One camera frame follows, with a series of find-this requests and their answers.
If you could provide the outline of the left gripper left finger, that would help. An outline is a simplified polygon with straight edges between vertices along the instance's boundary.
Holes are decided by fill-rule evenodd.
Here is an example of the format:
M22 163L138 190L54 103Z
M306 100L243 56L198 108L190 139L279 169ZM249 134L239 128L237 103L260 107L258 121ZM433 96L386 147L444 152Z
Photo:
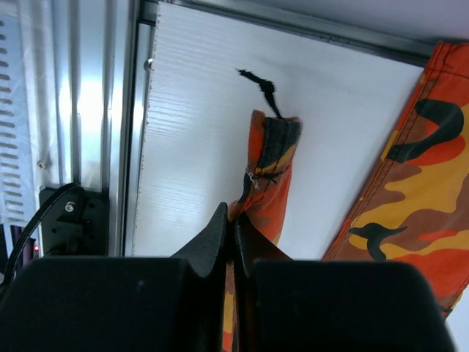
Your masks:
M227 205L170 257L52 257L1 301L3 351L219 351Z

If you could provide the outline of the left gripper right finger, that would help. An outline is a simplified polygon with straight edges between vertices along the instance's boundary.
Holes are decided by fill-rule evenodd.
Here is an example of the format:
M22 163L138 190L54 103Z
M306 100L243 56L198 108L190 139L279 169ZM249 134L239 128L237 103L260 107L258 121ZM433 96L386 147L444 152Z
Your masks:
M396 262L293 260L234 224L241 351L453 351L429 285Z

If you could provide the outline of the orange camouflage trousers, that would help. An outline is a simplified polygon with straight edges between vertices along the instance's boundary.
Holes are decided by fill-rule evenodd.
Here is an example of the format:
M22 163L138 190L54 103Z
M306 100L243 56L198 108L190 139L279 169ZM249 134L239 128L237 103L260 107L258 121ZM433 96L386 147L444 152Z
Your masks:
M299 139L296 118L251 119L243 195L229 206L277 246ZM396 262L426 280L445 322L468 286L468 44L441 42L341 229L320 261ZM234 262L223 351L237 343Z

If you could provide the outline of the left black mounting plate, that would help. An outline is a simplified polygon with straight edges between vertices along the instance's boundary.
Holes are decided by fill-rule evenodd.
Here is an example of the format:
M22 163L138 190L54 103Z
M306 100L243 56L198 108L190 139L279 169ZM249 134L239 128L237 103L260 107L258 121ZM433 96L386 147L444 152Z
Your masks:
M45 256L108 255L109 201L104 194L73 189L41 221Z

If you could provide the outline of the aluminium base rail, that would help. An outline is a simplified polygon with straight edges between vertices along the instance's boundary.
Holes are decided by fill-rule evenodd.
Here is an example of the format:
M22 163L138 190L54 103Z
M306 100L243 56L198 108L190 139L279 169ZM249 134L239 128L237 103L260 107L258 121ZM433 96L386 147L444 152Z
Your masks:
M34 192L79 183L109 201L108 253L124 252L140 140L151 1L19 1Z

